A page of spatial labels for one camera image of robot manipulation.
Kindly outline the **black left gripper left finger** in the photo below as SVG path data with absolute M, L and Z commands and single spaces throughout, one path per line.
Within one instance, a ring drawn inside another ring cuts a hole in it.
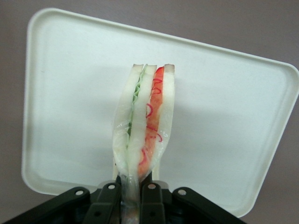
M 74 187 L 10 219 L 8 224 L 118 224 L 121 186 L 108 182 L 91 193 Z

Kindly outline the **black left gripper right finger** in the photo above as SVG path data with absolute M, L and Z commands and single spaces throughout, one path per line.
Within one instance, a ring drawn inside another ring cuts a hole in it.
M 188 187 L 170 192 L 149 175 L 142 181 L 141 224 L 243 224 L 234 216 Z

